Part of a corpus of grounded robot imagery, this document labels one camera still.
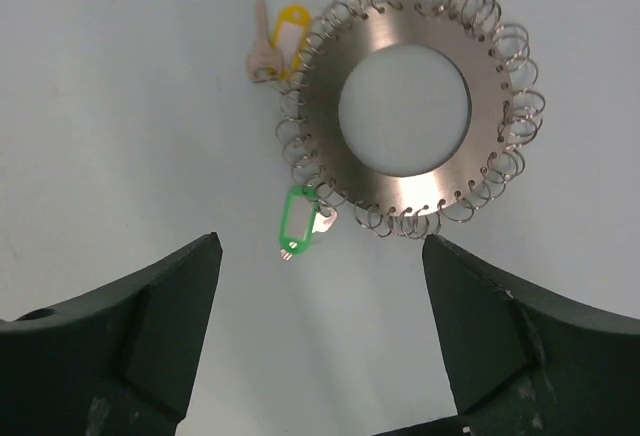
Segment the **yellow tag key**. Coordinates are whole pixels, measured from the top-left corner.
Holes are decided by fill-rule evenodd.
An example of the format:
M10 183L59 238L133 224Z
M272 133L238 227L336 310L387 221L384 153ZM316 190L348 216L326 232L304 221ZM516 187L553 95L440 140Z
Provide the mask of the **yellow tag key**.
M253 83L284 83L300 64L298 53L304 46L311 14L302 5L287 6L278 14L275 29L270 31L266 1L256 0L254 16L256 33L246 57L248 78Z

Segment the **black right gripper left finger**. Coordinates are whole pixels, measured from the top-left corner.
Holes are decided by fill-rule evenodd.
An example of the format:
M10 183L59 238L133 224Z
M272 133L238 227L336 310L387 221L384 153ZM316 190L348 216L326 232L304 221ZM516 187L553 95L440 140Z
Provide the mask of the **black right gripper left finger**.
M172 435L189 408L222 261L214 233L1 325L5 435Z

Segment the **green tag key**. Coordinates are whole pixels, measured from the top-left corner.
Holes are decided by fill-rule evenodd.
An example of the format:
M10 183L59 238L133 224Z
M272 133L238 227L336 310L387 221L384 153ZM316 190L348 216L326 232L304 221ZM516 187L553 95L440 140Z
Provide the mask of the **green tag key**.
M281 259L289 261L306 252L313 236L326 233L337 217L337 210L322 205L311 187L291 187L286 195L278 236Z

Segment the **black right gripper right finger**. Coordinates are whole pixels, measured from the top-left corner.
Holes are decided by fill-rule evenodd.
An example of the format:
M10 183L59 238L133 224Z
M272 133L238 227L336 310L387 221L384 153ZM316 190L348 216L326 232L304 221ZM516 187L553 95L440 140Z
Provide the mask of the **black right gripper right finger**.
M465 435L636 435L639 321L428 237L423 266Z

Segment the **steel disc with key rings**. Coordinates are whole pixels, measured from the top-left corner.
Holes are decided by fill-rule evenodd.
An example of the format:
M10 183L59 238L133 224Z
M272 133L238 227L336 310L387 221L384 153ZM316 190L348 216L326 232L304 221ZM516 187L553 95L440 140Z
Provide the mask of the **steel disc with key rings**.
M276 129L291 175L380 238L472 220L543 125L529 33L500 0L331 0L296 59Z

